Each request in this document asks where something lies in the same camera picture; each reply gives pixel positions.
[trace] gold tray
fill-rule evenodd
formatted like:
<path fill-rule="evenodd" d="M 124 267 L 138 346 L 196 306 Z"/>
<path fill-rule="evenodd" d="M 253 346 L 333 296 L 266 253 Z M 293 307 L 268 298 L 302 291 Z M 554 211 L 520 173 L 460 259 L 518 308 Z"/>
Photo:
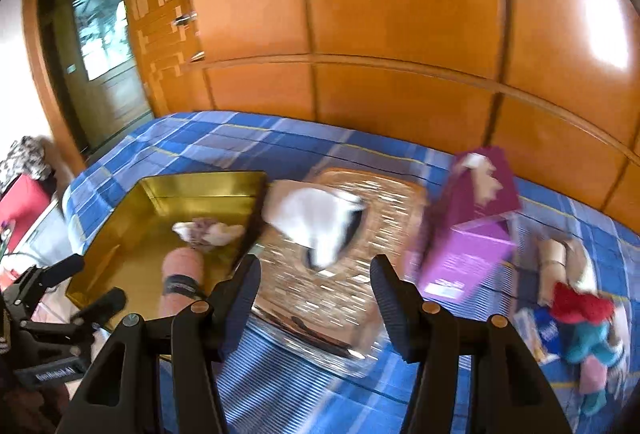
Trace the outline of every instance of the gold tray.
<path fill-rule="evenodd" d="M 178 221 L 214 217 L 242 224 L 244 236 L 205 254 L 205 293 L 229 278 L 258 237 L 267 188 L 264 172 L 207 172 L 153 176 L 138 181 L 113 210 L 84 254 L 84 270 L 71 279 L 66 296 L 84 308 L 113 287 L 127 306 L 111 319 L 115 327 L 136 312 L 158 318 L 164 256 L 185 243 L 171 229 Z"/>

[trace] door frame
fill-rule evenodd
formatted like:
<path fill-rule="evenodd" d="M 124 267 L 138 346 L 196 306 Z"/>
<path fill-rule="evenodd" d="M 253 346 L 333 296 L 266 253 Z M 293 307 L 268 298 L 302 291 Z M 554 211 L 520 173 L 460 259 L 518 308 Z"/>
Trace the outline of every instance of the door frame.
<path fill-rule="evenodd" d="M 27 48 L 27 57 L 31 67 L 31 76 L 36 86 L 38 98 L 47 117 L 53 141 L 60 151 L 63 161 L 74 175 L 86 168 L 86 163 L 68 127 L 60 109 L 58 98 L 51 83 L 49 70 L 44 59 L 40 21 L 38 19 L 38 0 L 22 0 L 22 29 Z"/>

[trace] blue plaid bedsheet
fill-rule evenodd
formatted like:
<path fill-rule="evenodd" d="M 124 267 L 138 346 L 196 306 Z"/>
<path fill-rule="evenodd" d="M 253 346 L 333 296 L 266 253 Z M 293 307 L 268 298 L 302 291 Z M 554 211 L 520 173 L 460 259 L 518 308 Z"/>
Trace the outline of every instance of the blue plaid bedsheet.
<path fill-rule="evenodd" d="M 113 208 L 145 176 L 231 169 L 302 180 L 328 167 L 345 167 L 420 183 L 433 200 L 451 159 L 405 141 L 318 123 L 236 112 L 174 114 L 138 128 L 78 176 L 65 192 L 63 206 L 72 244 L 83 253 Z M 465 303 L 444 306 L 481 320 L 535 307 L 536 238 L 580 238 L 594 261 L 599 289 L 625 305 L 632 331 L 629 377 L 623 395 L 607 396 L 607 406 L 588 419 L 580 415 L 578 367 L 557 361 L 543 370 L 574 430 L 596 433 L 640 376 L 640 237 L 565 195 L 523 179 L 516 182 L 522 201 L 516 254 Z M 218 382 L 228 420 L 238 433 L 396 433 L 417 367 L 404 363 L 390 346 L 379 355 L 368 376 L 344 378 L 287 353 L 248 326 Z M 468 363 L 461 360 L 455 433 L 465 429 L 468 386 Z"/>

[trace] purple box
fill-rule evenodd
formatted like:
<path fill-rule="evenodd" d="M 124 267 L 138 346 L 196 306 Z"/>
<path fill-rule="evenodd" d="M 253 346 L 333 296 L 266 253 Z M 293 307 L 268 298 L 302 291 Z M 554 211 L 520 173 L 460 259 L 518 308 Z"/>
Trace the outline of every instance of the purple box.
<path fill-rule="evenodd" d="M 460 154 L 428 214 L 431 237 L 420 267 L 425 298 L 468 297 L 514 248 L 507 218 L 520 209 L 513 174 L 498 147 Z"/>

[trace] checkered tablecloth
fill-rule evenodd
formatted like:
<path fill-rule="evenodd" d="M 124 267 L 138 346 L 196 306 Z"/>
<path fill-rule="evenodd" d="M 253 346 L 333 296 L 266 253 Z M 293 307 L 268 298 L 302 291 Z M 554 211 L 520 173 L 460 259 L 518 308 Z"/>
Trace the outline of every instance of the checkered tablecloth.
<path fill-rule="evenodd" d="M 145 176 L 230 169 L 302 180 L 328 167 L 344 167 L 420 183 L 434 199 L 451 159 L 416 144 L 318 123 L 236 112 L 174 114 L 124 138 L 71 184 L 63 206 L 72 244 L 82 253 L 113 208 Z M 535 307 L 536 238 L 576 236 L 594 261 L 598 288 L 622 301 L 627 311 L 632 331 L 627 395 L 640 376 L 640 237 L 564 195 L 522 179 L 516 183 L 522 201 L 516 254 L 465 303 L 445 307 L 482 320 Z M 379 355 L 365 378 L 342 378 L 287 353 L 248 327 L 218 382 L 227 418 L 239 433 L 398 432 L 417 367 L 408 366 L 389 346 Z M 465 360 L 461 367 L 452 432 L 464 432 L 466 424 Z M 599 432 L 620 409 L 623 396 L 608 396 L 607 406 L 595 417 L 580 416 L 578 368 L 558 361 L 543 370 L 577 432 Z"/>

